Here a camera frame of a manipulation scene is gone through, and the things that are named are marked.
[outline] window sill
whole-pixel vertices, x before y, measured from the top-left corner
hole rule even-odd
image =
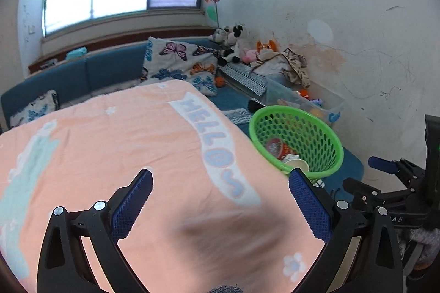
[[[203,28],[207,25],[205,12],[195,8],[155,9],[113,15],[78,23],[42,38],[40,59],[113,37],[149,30]]]
[[[146,11],[137,11],[125,14],[118,15],[110,15],[106,17],[100,17],[98,19],[86,20],[80,23],[76,23],[74,25],[68,26],[66,28],[62,28],[51,32],[47,36],[41,39],[41,43],[49,42],[53,39],[57,39],[58,37],[67,35],[72,32],[76,32],[78,30],[83,30],[87,28],[91,28],[93,26],[102,25],[105,23],[120,21],[120,20],[128,20],[128,19],[137,19],[137,18],[145,18],[151,16],[160,16],[160,15],[189,15],[189,14],[200,14],[204,15],[205,11],[198,8],[172,8],[172,9],[151,9]]]

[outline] light blue cloud print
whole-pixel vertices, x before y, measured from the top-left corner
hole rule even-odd
[[[9,172],[10,184],[0,200],[0,250],[19,280],[29,276],[29,267],[19,247],[20,232],[35,185],[59,144],[59,140],[50,139],[56,125],[56,121],[46,123],[30,139],[17,157],[17,167]]]

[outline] pink plush toy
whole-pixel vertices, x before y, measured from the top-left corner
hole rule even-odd
[[[245,48],[245,55],[241,59],[243,63],[250,64],[253,61],[257,60],[258,51],[257,50],[248,50]]]

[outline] stuffed animal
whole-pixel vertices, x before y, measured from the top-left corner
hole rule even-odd
[[[219,66],[226,66],[226,64],[229,62],[240,62],[241,58],[245,55],[245,48],[247,48],[247,46],[249,45],[247,41],[247,36],[247,30],[243,25],[234,26],[234,29],[228,35],[228,43],[231,42],[229,41],[229,38],[234,37],[235,45],[234,47],[228,48],[223,52],[218,61]]]
[[[228,27],[225,28],[218,28],[215,30],[214,34],[211,36],[208,36],[208,40],[213,41],[215,43],[218,43],[220,45],[223,45],[227,42],[227,36],[230,33],[230,30]]]
[[[247,31],[243,25],[234,26],[230,34],[227,36],[226,45],[232,47],[237,44],[239,38],[247,37]]]
[[[276,45],[275,41],[270,40],[269,43],[263,44],[261,41],[257,42],[257,51],[260,52],[261,50],[265,49],[272,49],[275,52],[278,52],[278,46]]]
[[[250,64],[253,61],[257,60],[258,51],[257,50],[248,50],[244,49],[245,55],[241,58],[241,61],[246,64]]]

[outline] plastic storage box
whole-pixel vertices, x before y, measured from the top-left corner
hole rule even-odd
[[[310,87],[307,89],[310,98],[323,100],[323,106],[320,107],[296,93],[301,89],[301,86],[286,87],[275,81],[280,80],[278,76],[271,78],[267,78],[268,89],[264,100],[266,105],[285,105],[282,102],[285,101],[289,106],[302,109],[330,126],[340,118],[345,102],[337,94],[317,83],[310,82]]]

